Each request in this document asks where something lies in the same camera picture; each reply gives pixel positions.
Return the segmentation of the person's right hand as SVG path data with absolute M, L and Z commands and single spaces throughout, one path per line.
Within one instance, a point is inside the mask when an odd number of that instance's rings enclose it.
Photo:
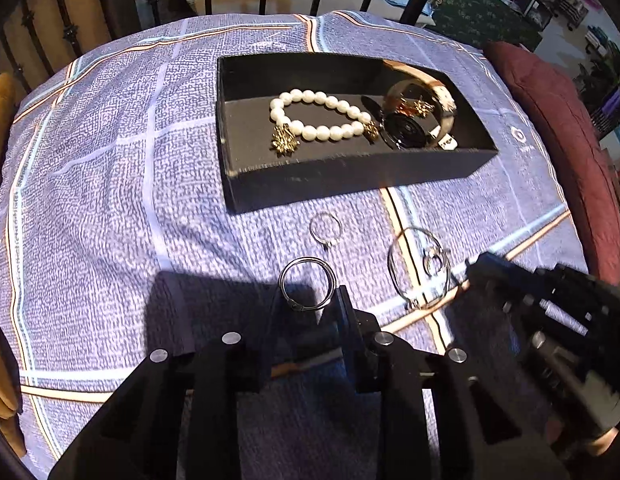
M 601 424 L 586 411 L 551 415 L 544 425 L 544 439 L 562 462 L 575 453 L 598 457 L 607 452 L 618 434 L 620 417 L 612 424 Z

